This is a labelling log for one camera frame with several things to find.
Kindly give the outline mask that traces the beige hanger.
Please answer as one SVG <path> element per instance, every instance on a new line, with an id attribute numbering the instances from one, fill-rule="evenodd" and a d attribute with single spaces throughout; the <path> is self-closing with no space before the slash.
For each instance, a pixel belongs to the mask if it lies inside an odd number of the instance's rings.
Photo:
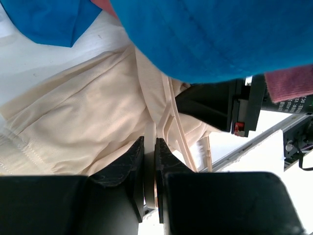
<path id="1" fill-rule="evenodd" d="M 211 166 L 209 134 L 216 129 L 194 117 L 180 114 L 176 96 L 188 86 L 162 73 L 139 79 L 149 114 L 144 131 L 144 197 L 150 209 L 158 208 L 156 183 L 156 142 L 163 139 L 170 151 L 178 151 L 183 163 L 193 172 Z"/>

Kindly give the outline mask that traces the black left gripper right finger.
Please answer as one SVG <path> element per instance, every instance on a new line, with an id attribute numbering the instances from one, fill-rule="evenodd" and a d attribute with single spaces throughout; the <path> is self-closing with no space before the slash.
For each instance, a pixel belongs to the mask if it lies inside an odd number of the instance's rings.
<path id="1" fill-rule="evenodd" d="M 159 221 L 167 235 L 303 235 L 283 182 L 269 172 L 195 173 L 155 146 Z"/>

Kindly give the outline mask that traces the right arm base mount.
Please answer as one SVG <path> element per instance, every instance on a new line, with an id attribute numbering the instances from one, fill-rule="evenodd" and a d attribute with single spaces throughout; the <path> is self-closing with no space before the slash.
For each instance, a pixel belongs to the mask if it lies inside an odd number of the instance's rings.
<path id="1" fill-rule="evenodd" d="M 292 119 L 291 124 L 283 130 L 284 171 L 294 164 L 304 171 L 312 171 L 313 167 L 305 167 L 304 156 L 313 149 L 313 117 L 299 116 Z"/>

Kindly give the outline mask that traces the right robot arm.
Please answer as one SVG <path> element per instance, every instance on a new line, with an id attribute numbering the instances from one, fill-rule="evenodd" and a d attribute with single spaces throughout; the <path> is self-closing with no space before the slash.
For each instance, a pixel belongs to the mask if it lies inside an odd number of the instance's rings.
<path id="1" fill-rule="evenodd" d="M 216 84 L 193 84 L 176 97 L 179 113 L 192 116 L 222 132 L 247 137 L 255 131 L 261 110 L 287 114 L 313 114 L 313 97 L 303 96 L 273 103 L 265 77 L 240 78 Z"/>

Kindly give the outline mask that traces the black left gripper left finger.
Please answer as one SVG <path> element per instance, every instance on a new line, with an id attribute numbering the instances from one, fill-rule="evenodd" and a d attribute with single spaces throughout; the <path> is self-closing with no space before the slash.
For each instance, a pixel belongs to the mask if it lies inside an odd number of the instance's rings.
<path id="1" fill-rule="evenodd" d="M 135 235 L 143 219 L 144 138 L 91 176 L 2 176 L 3 235 Z"/>

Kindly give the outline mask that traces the beige trousers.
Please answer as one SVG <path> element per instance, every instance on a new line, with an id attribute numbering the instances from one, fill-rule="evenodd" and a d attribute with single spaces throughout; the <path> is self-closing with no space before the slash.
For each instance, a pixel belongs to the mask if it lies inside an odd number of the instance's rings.
<path id="1" fill-rule="evenodd" d="M 164 75 L 134 46 L 104 52 L 38 84 L 0 108 L 1 175 L 92 175 L 159 123 Z"/>

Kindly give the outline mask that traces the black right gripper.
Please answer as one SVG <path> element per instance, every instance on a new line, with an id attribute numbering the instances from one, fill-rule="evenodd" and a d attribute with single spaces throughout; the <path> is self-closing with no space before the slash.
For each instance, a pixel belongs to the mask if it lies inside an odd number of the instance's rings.
<path id="1" fill-rule="evenodd" d="M 248 137 L 255 131 L 266 91 L 265 77 L 216 83 L 193 84 L 176 97 L 179 113 L 192 116 L 222 132 Z"/>

